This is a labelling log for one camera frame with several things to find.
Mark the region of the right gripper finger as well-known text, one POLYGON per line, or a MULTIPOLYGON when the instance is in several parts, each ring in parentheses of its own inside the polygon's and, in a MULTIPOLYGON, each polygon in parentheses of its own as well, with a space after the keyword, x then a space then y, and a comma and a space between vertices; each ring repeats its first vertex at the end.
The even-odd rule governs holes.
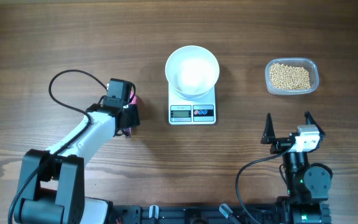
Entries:
POLYGON ((260 140, 261 144, 274 144, 275 143, 275 132, 273 128, 273 121, 271 114, 268 113, 265 122, 265 129, 260 140))
POLYGON ((326 137, 326 133, 321 129, 321 127, 318 125, 318 123, 313 119, 311 113, 309 111, 306 111, 304 114, 304 117, 306 119, 306 124, 315 125, 319 131, 319 136, 321 139, 326 137))

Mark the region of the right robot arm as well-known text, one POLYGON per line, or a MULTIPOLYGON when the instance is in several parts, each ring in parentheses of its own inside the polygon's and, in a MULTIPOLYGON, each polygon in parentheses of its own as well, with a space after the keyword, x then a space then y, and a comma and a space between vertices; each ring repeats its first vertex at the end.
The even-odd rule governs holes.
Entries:
POLYGON ((308 154, 319 148, 326 136, 312 115, 305 113, 306 124, 299 125, 287 138, 275 136, 271 114, 267 114, 261 144, 271 145, 270 153, 283 159, 288 195, 278 197, 275 218, 278 223, 327 224, 332 222, 328 193, 332 170, 322 163, 309 163, 308 154))

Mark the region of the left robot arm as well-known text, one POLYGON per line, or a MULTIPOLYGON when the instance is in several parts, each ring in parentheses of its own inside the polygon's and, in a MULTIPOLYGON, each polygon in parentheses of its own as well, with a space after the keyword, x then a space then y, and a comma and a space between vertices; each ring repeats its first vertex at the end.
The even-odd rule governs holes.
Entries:
POLYGON ((85 166, 105 142, 140 124, 135 85, 112 78, 106 90, 60 143, 25 154, 8 223, 104 223, 108 203, 85 197, 85 166))

